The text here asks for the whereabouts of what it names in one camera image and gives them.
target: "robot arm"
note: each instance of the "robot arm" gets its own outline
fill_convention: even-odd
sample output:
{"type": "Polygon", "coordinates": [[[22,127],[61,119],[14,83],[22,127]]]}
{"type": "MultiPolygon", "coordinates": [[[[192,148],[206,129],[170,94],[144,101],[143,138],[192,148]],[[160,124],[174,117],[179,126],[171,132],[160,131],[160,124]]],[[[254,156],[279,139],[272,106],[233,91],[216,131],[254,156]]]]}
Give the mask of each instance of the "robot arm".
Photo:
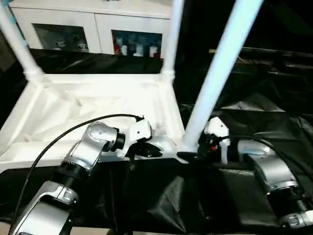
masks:
{"type": "Polygon", "coordinates": [[[149,140],[152,130],[147,120],[136,122],[125,133],[102,122],[91,123],[80,141],[70,150],[27,205],[12,227],[12,235],[60,235],[66,233],[69,214],[102,151],[116,151],[124,157],[130,146],[149,140]]]}
{"type": "Polygon", "coordinates": [[[248,156],[280,226],[298,229],[313,225],[311,198],[272,149],[256,141],[242,140],[238,152],[241,157],[248,156]]]}

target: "shelf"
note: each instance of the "shelf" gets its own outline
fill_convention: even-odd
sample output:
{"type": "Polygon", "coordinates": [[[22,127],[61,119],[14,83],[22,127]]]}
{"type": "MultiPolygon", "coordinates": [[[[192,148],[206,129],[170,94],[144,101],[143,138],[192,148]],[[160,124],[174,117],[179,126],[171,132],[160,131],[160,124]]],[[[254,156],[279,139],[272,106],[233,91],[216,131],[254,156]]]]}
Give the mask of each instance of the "shelf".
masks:
{"type": "Polygon", "coordinates": [[[172,0],[14,0],[13,8],[90,12],[170,19],[172,0]]]}

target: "black tablecloth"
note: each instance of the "black tablecloth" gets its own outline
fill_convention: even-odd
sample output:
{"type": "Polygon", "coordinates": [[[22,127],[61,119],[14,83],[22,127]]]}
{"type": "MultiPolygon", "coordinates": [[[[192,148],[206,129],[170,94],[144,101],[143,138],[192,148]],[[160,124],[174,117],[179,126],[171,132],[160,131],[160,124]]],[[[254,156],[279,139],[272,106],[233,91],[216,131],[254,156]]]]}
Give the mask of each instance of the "black tablecloth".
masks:
{"type": "MultiPolygon", "coordinates": [[[[48,73],[157,73],[162,65],[151,58],[32,52],[48,73]]],[[[207,66],[177,67],[174,88],[184,124],[206,70],[207,66]]],[[[25,85],[19,64],[1,77],[1,91],[6,98],[2,99],[5,102],[0,123],[25,85]]],[[[231,134],[264,135],[313,172],[312,98],[313,80],[309,73],[273,74],[256,65],[237,65],[212,117],[219,116],[231,134]]],[[[238,158],[235,149],[233,143],[229,158],[234,162],[238,158]]],[[[306,191],[312,193],[313,184],[289,164],[306,191]]],[[[0,174],[0,220],[11,220],[27,171],[12,169],[0,174]]],[[[50,175],[51,167],[36,170],[24,205],[50,175]]],[[[182,165],[174,160],[138,161],[135,170],[129,172],[127,163],[101,163],[85,194],[75,211],[75,226],[117,227],[120,232],[280,234],[253,172],[232,165],[222,168],[198,163],[182,165]]]]}

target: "black wire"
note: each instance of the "black wire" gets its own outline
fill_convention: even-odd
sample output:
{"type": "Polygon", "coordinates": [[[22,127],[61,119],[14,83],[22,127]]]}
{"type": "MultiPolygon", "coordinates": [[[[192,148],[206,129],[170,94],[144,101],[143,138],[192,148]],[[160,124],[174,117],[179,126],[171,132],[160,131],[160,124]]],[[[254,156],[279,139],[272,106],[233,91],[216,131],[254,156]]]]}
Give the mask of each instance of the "black wire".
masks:
{"type": "Polygon", "coordinates": [[[225,139],[232,139],[232,138],[237,138],[237,139],[246,139],[246,140],[253,140],[257,141],[259,143],[262,143],[266,145],[267,147],[271,148],[273,151],[276,152],[276,154],[288,165],[288,162],[292,162],[295,166],[297,166],[313,183],[313,176],[312,174],[306,169],[304,165],[302,165],[299,161],[295,160],[294,158],[283,154],[281,151],[279,151],[277,148],[275,148],[271,143],[265,141],[264,139],[256,136],[250,136],[250,135],[229,135],[229,136],[224,136],[224,137],[217,137],[218,141],[222,141],[225,139]]]}
{"type": "Polygon", "coordinates": [[[17,217],[18,217],[18,214],[19,214],[19,210],[20,210],[20,206],[21,206],[21,203],[22,203],[22,199],[23,199],[23,196],[24,196],[24,193],[25,193],[25,190],[26,190],[26,187],[28,185],[28,182],[30,180],[30,177],[32,176],[32,173],[33,171],[35,170],[35,167],[37,165],[37,163],[39,162],[39,160],[43,157],[43,155],[49,150],[49,148],[51,148],[57,141],[59,141],[61,138],[63,138],[64,136],[66,136],[68,133],[72,132],[73,130],[79,128],[79,127],[82,127],[84,125],[87,125],[89,123],[92,123],[94,121],[99,121],[99,120],[102,120],[102,119],[106,119],[106,118],[114,118],[114,117],[130,117],[130,118],[135,118],[137,121],[139,120],[142,120],[143,118],[142,117],[139,117],[139,116],[136,116],[136,115],[131,115],[131,114],[112,114],[112,115],[105,115],[105,116],[102,116],[102,117],[97,117],[97,118],[94,118],[94,119],[91,119],[91,120],[88,120],[88,121],[85,121],[83,123],[80,123],[70,129],[68,129],[67,131],[65,131],[64,133],[62,133],[61,135],[59,135],[57,138],[55,138],[50,144],[47,145],[47,147],[38,155],[38,157],[35,159],[35,161],[33,162],[29,172],[28,172],[28,175],[25,179],[25,182],[24,182],[24,185],[23,185],[23,188],[21,190],[21,193],[20,193],[20,196],[19,196],[19,199],[18,199],[18,202],[16,204],[16,207],[15,207],[15,211],[14,211],[14,215],[13,215],[13,220],[11,222],[11,226],[10,226],[10,230],[9,230],[9,235],[11,234],[11,229],[12,229],[12,225],[16,222],[17,220],[17,217]]]}

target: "cabinet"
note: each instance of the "cabinet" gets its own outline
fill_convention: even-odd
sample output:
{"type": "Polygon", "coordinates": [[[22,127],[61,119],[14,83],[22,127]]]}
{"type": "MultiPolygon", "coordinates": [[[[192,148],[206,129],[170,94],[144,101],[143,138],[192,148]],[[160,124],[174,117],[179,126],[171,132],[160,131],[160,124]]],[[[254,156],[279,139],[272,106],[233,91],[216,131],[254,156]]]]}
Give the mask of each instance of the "cabinet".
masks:
{"type": "Polygon", "coordinates": [[[164,57],[171,0],[14,0],[30,48],[164,57]]]}
{"type": "Polygon", "coordinates": [[[30,48],[100,53],[93,13],[12,8],[30,48]]]}

